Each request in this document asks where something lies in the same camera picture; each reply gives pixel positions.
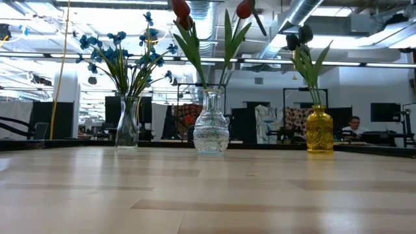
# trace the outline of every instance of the monitor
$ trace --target monitor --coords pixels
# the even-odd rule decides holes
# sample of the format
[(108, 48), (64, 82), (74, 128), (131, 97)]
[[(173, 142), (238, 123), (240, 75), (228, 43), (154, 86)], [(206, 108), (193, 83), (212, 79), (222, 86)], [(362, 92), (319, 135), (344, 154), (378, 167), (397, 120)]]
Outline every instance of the monitor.
[(400, 122), (399, 103), (371, 103), (372, 122)]

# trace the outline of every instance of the glass vase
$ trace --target glass vase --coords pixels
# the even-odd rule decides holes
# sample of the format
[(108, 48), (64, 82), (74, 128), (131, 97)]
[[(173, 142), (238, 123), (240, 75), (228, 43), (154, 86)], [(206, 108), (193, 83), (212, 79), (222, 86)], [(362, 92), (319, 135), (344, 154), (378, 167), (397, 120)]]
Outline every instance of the glass vase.
[(138, 126), (136, 121), (137, 97), (121, 97), (122, 115), (117, 126), (116, 148), (134, 149), (138, 142)]
[(314, 105), (313, 113), (306, 119), (308, 153), (333, 154), (333, 122), (325, 109), (324, 105)]
[(203, 108), (196, 119), (194, 145), (199, 154), (223, 155), (228, 147), (228, 123), (221, 109), (222, 91), (208, 89), (203, 91)]

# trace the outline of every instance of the cable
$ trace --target cable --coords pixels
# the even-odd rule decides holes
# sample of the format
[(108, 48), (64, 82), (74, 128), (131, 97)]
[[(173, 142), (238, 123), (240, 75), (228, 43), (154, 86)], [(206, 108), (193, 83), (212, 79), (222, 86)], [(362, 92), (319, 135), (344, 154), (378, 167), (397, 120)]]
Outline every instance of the cable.
[(55, 114), (57, 112), (60, 82), (62, 80), (62, 72), (64, 71), (64, 64), (65, 64), (65, 57), (66, 57), (66, 39), (68, 37), (68, 23), (70, 21), (70, 7), (71, 7), (71, 0), (68, 0), (68, 12), (66, 13), (66, 27), (65, 27), (65, 40), (64, 40), (64, 56), (62, 57), (62, 64), (60, 65), (57, 96), (55, 97), (55, 100), (53, 102), (53, 111), (52, 111), (52, 119), (51, 119), (51, 136), (49, 137), (50, 140), (53, 140), (53, 127), (55, 124)]

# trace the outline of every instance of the light wood tabletop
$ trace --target light wood tabletop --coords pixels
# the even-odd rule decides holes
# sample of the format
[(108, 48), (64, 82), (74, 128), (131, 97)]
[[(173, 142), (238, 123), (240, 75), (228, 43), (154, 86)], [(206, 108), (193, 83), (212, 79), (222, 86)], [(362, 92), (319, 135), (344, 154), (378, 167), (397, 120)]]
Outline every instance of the light wood tabletop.
[(0, 152), (4, 234), (416, 233), (416, 161), (335, 152)]

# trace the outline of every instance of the yellow vase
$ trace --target yellow vase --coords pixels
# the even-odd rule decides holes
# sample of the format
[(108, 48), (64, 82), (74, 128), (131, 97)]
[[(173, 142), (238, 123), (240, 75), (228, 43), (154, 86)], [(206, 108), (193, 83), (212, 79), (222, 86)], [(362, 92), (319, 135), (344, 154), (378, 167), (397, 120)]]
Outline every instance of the yellow vase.
[(326, 106), (314, 105), (313, 114), (306, 120), (308, 153), (333, 154), (333, 122), (325, 113)]

